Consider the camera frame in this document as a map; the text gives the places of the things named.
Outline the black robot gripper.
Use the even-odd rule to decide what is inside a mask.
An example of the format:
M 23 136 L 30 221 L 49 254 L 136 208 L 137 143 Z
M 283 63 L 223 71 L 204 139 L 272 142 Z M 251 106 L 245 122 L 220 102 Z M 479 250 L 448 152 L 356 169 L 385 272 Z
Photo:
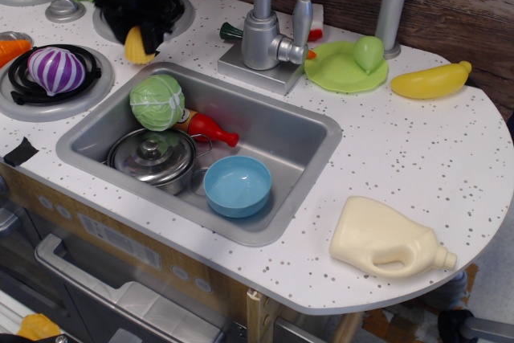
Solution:
M 125 43 L 132 27 L 140 26 L 147 55 L 157 52 L 177 19 L 177 0 L 94 0 L 94 3 L 119 43 Z

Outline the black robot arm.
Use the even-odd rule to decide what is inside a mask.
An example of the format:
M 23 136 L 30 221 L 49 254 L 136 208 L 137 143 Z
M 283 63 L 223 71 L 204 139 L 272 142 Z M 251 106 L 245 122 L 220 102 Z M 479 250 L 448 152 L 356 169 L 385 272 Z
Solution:
M 138 27 L 147 55 L 157 52 L 164 42 L 164 35 L 174 29 L 175 22 L 183 15 L 180 0 L 94 0 L 104 20 L 120 43 L 129 32 Z

